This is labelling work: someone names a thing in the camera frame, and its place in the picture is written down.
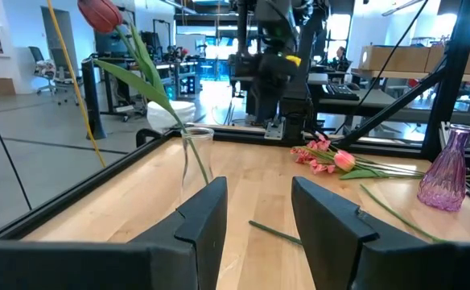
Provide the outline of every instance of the tulip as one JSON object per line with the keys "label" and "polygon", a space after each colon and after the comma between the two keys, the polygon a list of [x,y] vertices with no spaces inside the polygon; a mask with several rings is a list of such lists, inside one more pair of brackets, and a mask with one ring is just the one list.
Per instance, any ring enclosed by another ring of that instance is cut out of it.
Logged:
{"label": "tulip", "polygon": [[335,162],[335,165],[337,165],[338,168],[346,172],[350,172],[355,167],[356,163],[355,156],[343,150],[339,150],[333,156],[333,162]]}
{"label": "tulip", "polygon": [[100,33],[110,33],[122,24],[121,12],[110,0],[78,0],[77,5],[90,26]]}

